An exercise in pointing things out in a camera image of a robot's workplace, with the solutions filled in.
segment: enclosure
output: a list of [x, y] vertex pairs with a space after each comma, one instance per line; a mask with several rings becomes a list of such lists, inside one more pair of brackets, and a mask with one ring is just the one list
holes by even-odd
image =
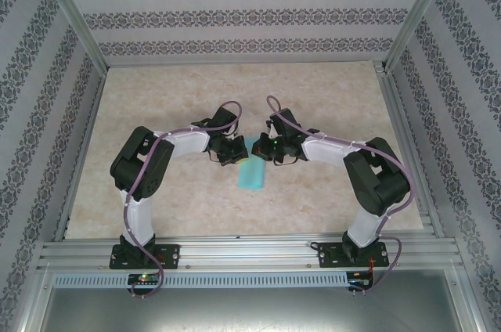
[[[501, 330], [501, 0], [0, 2], [0, 330]], [[349, 150], [384, 138], [409, 170], [384, 284], [355, 291], [373, 264], [325, 268], [312, 246], [357, 218], [346, 169], [268, 162], [245, 189], [244, 164], [197, 153], [153, 198], [175, 269], [133, 299], [142, 271], [110, 267], [114, 158], [134, 128], [227, 100], [255, 142], [267, 95]]]

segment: wall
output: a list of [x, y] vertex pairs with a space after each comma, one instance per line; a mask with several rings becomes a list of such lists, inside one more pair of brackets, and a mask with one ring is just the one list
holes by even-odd
[[442, 225], [501, 330], [501, 0], [433, 0], [393, 70]]
[[0, 330], [52, 240], [103, 78], [56, 0], [0, 0]]
[[415, 0], [75, 0], [108, 63], [382, 60]]

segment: gray floor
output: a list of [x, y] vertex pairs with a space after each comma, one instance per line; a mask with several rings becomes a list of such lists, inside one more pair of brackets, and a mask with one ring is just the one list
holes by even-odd
[[344, 288], [169, 290], [135, 300], [125, 290], [54, 290], [44, 331], [458, 331], [439, 271], [392, 273], [366, 297]]

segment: black mounting plate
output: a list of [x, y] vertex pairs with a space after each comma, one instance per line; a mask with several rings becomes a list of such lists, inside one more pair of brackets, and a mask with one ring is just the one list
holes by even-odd
[[[178, 244], [155, 244], [153, 256], [160, 260], [164, 269], [177, 269], [179, 263], [179, 248]], [[150, 261], [144, 266], [134, 260], [125, 258], [124, 247], [120, 244], [115, 244], [111, 251], [110, 269], [156, 269], [157, 265]]]
[[376, 242], [364, 249], [355, 264], [350, 262], [348, 256], [343, 252], [341, 242], [314, 242], [311, 247], [319, 252], [320, 268], [369, 267], [370, 258], [374, 260], [374, 267], [388, 267], [390, 265], [386, 245], [383, 242]]

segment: purple cable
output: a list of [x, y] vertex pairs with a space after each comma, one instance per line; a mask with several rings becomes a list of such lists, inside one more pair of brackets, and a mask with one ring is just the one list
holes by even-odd
[[[224, 130], [225, 128], [232, 127], [233, 125], [236, 124], [236, 122], [238, 122], [238, 120], [240, 119], [240, 117], [242, 117], [242, 105], [240, 105], [240, 103], [238, 103], [237, 101], [226, 101], [220, 107], [224, 107], [224, 106], [227, 106], [227, 105], [230, 105], [230, 104], [235, 104], [239, 108], [238, 115], [236, 116], [235, 120], [233, 120], [233, 122], [231, 122], [231, 123], [225, 124], [224, 126], [211, 127], [211, 128], [209, 128], [209, 127], [178, 128], [176, 130], [173, 130], [173, 131], [170, 131], [170, 132], [165, 132], [162, 135], [160, 135], [155, 140], [155, 142], [153, 143], [153, 145], [151, 146], [151, 149], [150, 149], [148, 155], [146, 156], [144, 164], [142, 165], [141, 170], [139, 171], [138, 176], [137, 176], [137, 178], [134, 181], [134, 184], [132, 185], [131, 189], [127, 193], [127, 196], [125, 197], [125, 206], [124, 206], [124, 224], [125, 224], [125, 228], [126, 228], [128, 234], [129, 234], [129, 236], [131, 237], [132, 241], [134, 242], [134, 244], [139, 248], [139, 250], [141, 250], [148, 258], [150, 258], [155, 263], [155, 265], [158, 267], [158, 272], [160, 273], [160, 281], [158, 282], [157, 287], [155, 287], [153, 290], [151, 290], [148, 294], [141, 295], [141, 299], [144, 299], [146, 297], [154, 295], [162, 287], [162, 284], [164, 283], [164, 267], [162, 267], [162, 264], [157, 260], [157, 258], [155, 258], [151, 253], [148, 252], [147, 249], [144, 248], [143, 245], [141, 245], [139, 243], [139, 241], [135, 238], [134, 234], [132, 233], [132, 229], [131, 229], [130, 224], [128, 223], [128, 217], [127, 217], [128, 207], [129, 207], [129, 204], [131, 203], [132, 194], [135, 192], [135, 189], [138, 188], [139, 183], [142, 181], [142, 177], [144, 176], [146, 168], [148, 167], [148, 164], [150, 163], [151, 156], [152, 156], [153, 152], [155, 151], [155, 149], [157, 148], [158, 143], [163, 138], [166, 138], [167, 136], [170, 136], [172, 134], [177, 134], [177, 133], [180, 133], [180, 132], [209, 132], [209, 131]], [[134, 288], [135, 288], [136, 284], [137, 283], [133, 283], [132, 286], [131, 286], [132, 297], [135, 297], [137, 295], [136, 293], [134, 293]]]
[[404, 203], [402, 203], [402, 205], [400, 205], [396, 208], [393, 208], [391, 211], [389, 211], [383, 217], [383, 219], [381, 220], [381, 223], [379, 224], [379, 226], [376, 229], [376, 235], [379, 236], [379, 238], [381, 238], [382, 240], [384, 240], [384, 239], [396, 240], [398, 243], [398, 251], [397, 251], [397, 254], [395, 255], [395, 259], [388, 267], [386, 273], [380, 278], [380, 280], [376, 284], [374, 284], [369, 290], [365, 291], [365, 293], [369, 293], [370, 291], [372, 291], [372, 289], [378, 287], [379, 284], [384, 279], [386, 279], [386, 277], [388, 276], [390, 271], [397, 264], [397, 261], [400, 258], [400, 254], [402, 253], [402, 242], [400, 241], [399, 238], [397, 238], [396, 236], [381, 236], [380, 233], [381, 233], [381, 230], [383, 229], [384, 224], [386, 223], [386, 221], [388, 221], [388, 219], [391, 215], [393, 215], [394, 213], [397, 213], [398, 211], [401, 211], [404, 208], [407, 208], [412, 203], [414, 197], [416, 196], [416, 185], [414, 183], [413, 177], [411, 176], [409, 170], [407, 170], [407, 168], [404, 165], [402, 165], [400, 163], [400, 161], [396, 160], [395, 158], [393, 158], [392, 156], [390, 156], [389, 154], [387, 154], [381, 150], [377, 150], [376, 148], [371, 148], [370, 146], [366, 146], [364, 144], [349, 142], [348, 140], [334, 138], [334, 137], [330, 137], [330, 136], [322, 136], [322, 135], [318, 135], [318, 134], [312, 134], [311, 132], [306, 131], [302, 127], [298, 126], [297, 124], [294, 124], [293, 122], [286, 119], [282, 114], [280, 114], [280, 112], [272, 105], [272, 100], [280, 107], [280, 101], [275, 96], [270, 95], [270, 96], [266, 97], [266, 102], [268, 103], [269, 107], [273, 110], [273, 113], [275, 113], [278, 118], [280, 118], [282, 121], [287, 123], [290, 127], [293, 127], [295, 129], [297, 129], [299, 132], [302, 132], [308, 136], [312, 136], [316, 139], [326, 140], [328, 142], [333, 142], [333, 143], [338, 143], [338, 144], [343, 144], [343, 145], [348, 145], [348, 146], [354, 146], [355, 148], [360, 148], [361, 150], [368, 150], [369, 152], [378, 154], [378, 155], [386, 158], [387, 160], [389, 160], [392, 164], [395, 164], [402, 171], [402, 174], [407, 179], [407, 182], [409, 183], [409, 187], [410, 187], [409, 198]]

